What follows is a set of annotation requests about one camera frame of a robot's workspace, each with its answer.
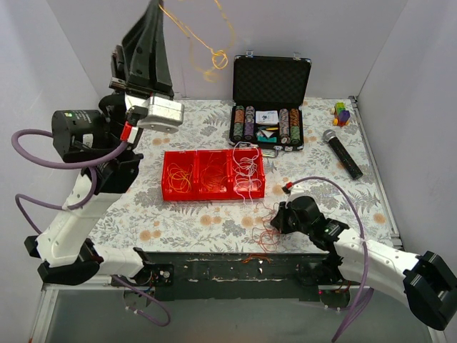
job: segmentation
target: white string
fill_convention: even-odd
[[[235,150],[239,144],[248,144],[251,148],[254,148],[257,151],[256,155],[252,158],[243,157],[239,161],[236,161]],[[253,189],[254,184],[257,184],[259,188],[262,187],[262,181],[257,177],[254,177],[255,175],[257,175],[257,164],[255,161],[259,157],[260,151],[257,149],[257,146],[254,146],[253,144],[248,142],[239,141],[238,143],[236,143],[232,151],[232,159],[233,162],[235,162],[235,165],[233,166],[233,170],[235,171],[234,189],[235,193],[237,193],[240,197],[243,198],[244,205],[246,205],[246,198],[244,195],[238,192],[238,188],[243,187],[246,183],[248,184],[248,195],[249,199],[251,200],[251,204],[253,204],[251,190]]]

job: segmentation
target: yellow string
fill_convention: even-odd
[[[167,173],[169,175],[169,188],[174,190],[176,193],[189,193],[192,190],[192,168],[193,166],[189,166],[189,171],[182,169],[176,163],[172,163],[167,168]],[[176,182],[181,181],[179,186],[175,186]]]
[[[233,29],[231,22],[227,18],[227,15],[224,13],[224,11],[222,9],[222,5],[219,3],[218,0],[214,0],[214,2],[216,3],[219,11],[221,12],[222,18],[227,23],[227,26],[231,32],[231,40],[230,40],[229,46],[225,49],[220,49],[218,51],[214,51],[213,48],[211,48],[200,37],[198,37],[187,25],[185,25],[185,23],[183,23],[181,20],[179,20],[170,11],[165,10],[165,8],[159,4],[160,10],[162,10],[162,12],[164,12],[165,15],[167,15],[167,17],[169,17],[177,25],[177,27],[186,35],[187,39],[189,40],[189,57],[191,60],[192,67],[195,70],[203,73],[204,79],[207,80],[208,82],[216,82],[217,79],[219,78],[219,76],[218,76],[218,74],[214,73],[214,71],[216,69],[218,69],[218,70],[224,69],[229,64],[229,59],[227,57],[226,51],[228,51],[235,44],[235,39],[236,39],[235,30]],[[197,41],[199,41],[201,44],[203,44],[203,46],[205,46],[211,52],[211,61],[213,62],[213,66],[210,69],[204,70],[195,64],[194,45],[193,45],[193,42],[191,39],[191,35]]]

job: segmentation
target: poker chip case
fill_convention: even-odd
[[[235,56],[233,65],[233,101],[231,111],[231,125],[229,141],[232,145],[241,142],[250,142],[258,145],[261,149],[273,149],[284,151],[297,151],[303,149],[303,118],[301,105],[305,97],[311,70],[311,60],[295,57],[270,57],[270,56]],[[237,109],[243,109],[243,116]],[[256,120],[252,122],[252,112],[277,111],[278,115],[282,109],[298,117],[298,126],[292,127],[291,123],[297,125],[296,121],[290,121],[289,134],[292,132],[295,139],[284,139],[281,135],[283,128],[281,123],[271,127],[273,134],[263,139],[260,129],[265,128]]]

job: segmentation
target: stack of poker chips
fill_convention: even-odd
[[[235,122],[233,126],[233,139],[241,141],[243,138],[243,125],[244,125],[244,107],[237,106],[235,111]]]
[[[291,109],[291,144],[300,143],[300,112],[298,109]]]
[[[288,111],[282,109],[279,111],[279,138],[282,144],[290,143],[291,137],[288,130]]]
[[[254,115],[256,110],[252,106],[246,107],[246,116],[244,118],[244,139],[250,141],[254,138]]]

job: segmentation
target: cable connector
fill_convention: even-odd
[[[126,141],[129,144],[133,144],[138,134],[138,127],[132,126],[128,121],[124,125],[124,129],[121,133],[121,141]]]
[[[282,187],[283,192],[286,194],[290,194],[292,186],[292,182],[288,182],[284,187]]]

